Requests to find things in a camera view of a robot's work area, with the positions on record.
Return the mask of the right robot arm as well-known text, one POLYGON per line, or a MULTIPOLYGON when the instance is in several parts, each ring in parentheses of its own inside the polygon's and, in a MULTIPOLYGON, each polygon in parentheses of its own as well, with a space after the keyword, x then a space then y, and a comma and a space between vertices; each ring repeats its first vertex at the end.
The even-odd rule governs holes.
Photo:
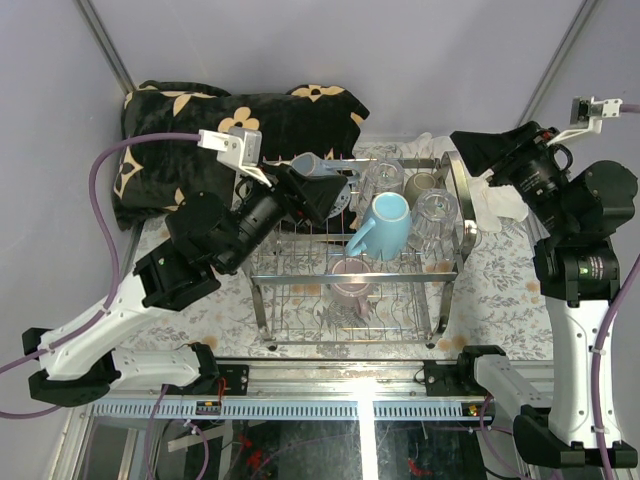
POLYGON ((528 122, 503 133, 456 131, 452 142, 469 173, 511 186, 546 236, 534 269, 553 338, 553 393, 544 396, 515 372, 505 352, 472 346, 459 355, 458 387, 483 389, 509 415, 516 449, 528 464, 551 469, 596 466, 606 475, 637 466, 613 402, 610 329, 632 283, 612 234, 635 213, 637 177, 612 160, 571 176, 554 128, 528 122))

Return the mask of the grey textured coffee mug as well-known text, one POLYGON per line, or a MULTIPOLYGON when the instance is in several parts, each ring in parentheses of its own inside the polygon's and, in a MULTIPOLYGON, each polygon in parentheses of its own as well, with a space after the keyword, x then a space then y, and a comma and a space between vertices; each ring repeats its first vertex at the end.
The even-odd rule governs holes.
POLYGON ((360 180, 361 174, 355 168, 354 162, 322 159, 319 156, 305 152, 291 160, 290 165, 297 172, 305 176, 343 175, 349 184, 360 180))

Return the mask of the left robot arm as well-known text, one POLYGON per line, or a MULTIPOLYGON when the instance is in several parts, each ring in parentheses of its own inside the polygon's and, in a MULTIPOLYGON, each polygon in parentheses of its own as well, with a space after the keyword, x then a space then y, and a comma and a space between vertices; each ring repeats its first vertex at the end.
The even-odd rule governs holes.
POLYGON ((23 333, 25 353, 39 362, 28 379, 32 399, 70 408, 115 390, 217 393, 222 382, 210 346, 136 352, 123 341, 218 290, 219 276, 236 274, 283 219, 323 223, 347 179, 305 176, 280 164, 266 168, 264 182, 243 182, 247 193, 234 210, 215 193, 199 192, 167 215, 169 239, 135 264, 98 311, 23 333))

